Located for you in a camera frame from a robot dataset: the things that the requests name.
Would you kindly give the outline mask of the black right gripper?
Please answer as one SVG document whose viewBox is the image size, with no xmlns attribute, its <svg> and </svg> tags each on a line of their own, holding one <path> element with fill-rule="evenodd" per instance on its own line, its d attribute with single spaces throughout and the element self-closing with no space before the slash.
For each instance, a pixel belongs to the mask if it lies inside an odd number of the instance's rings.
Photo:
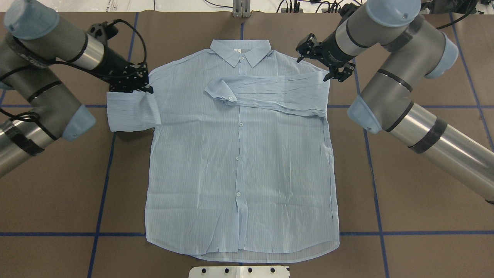
<svg viewBox="0 0 494 278">
<path fill-rule="evenodd" d="M 336 35 L 330 34 L 324 41 L 318 42 L 314 34 L 304 37 L 295 48 L 299 54 L 297 62 L 304 58 L 317 60 L 328 67 L 328 73 L 323 81 L 335 79 L 339 82 L 345 81 L 353 75 L 356 65 L 351 62 L 351 56 L 338 46 Z"/>
</svg>

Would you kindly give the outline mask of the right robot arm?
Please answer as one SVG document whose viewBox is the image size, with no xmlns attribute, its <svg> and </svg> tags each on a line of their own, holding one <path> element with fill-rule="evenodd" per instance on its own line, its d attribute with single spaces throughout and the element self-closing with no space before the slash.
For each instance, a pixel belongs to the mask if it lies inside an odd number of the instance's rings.
<svg viewBox="0 0 494 278">
<path fill-rule="evenodd" d="M 419 0 L 368 0 L 342 16 L 324 41 L 314 34 L 296 51 L 321 62 L 324 80 L 345 81 L 356 65 L 352 59 L 379 44 L 390 53 L 347 111 L 365 130 L 381 130 L 427 157 L 445 172 L 492 204 L 493 152 L 409 98 L 423 78 L 437 78 L 458 58 L 458 47 L 420 14 Z"/>
</svg>

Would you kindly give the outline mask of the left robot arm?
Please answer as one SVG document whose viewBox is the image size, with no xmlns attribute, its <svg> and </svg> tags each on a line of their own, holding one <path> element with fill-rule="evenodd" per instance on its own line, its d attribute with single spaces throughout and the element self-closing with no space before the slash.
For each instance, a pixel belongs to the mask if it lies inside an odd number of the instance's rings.
<svg viewBox="0 0 494 278">
<path fill-rule="evenodd" d="M 1 89 L 16 90 L 32 107 L 16 115 L 1 110 L 1 176 L 63 138 L 73 141 L 95 125 L 95 118 L 51 70 L 67 65 L 109 84 L 110 92 L 149 94 L 147 58 L 131 63 L 108 41 L 123 19 L 93 24 L 87 31 L 36 0 L 15 0 L 5 13 L 1 40 Z"/>
</svg>

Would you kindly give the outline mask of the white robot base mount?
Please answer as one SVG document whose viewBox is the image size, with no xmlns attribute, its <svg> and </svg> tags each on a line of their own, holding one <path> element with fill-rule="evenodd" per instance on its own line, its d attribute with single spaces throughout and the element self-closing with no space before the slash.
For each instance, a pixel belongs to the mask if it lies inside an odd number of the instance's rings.
<svg viewBox="0 0 494 278">
<path fill-rule="evenodd" d="M 211 266 L 193 267 L 189 278 L 290 278 L 285 266 Z"/>
</svg>

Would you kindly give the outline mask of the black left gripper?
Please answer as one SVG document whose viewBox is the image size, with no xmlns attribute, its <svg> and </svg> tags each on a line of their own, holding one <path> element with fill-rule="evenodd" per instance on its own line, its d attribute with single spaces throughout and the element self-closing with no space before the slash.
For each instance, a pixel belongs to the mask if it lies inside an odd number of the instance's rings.
<svg viewBox="0 0 494 278">
<path fill-rule="evenodd" d="M 154 93 L 154 89 L 149 83 L 147 64 L 129 64 L 123 69 L 120 76 L 110 80 L 110 92 L 133 93 L 134 91 Z"/>
</svg>

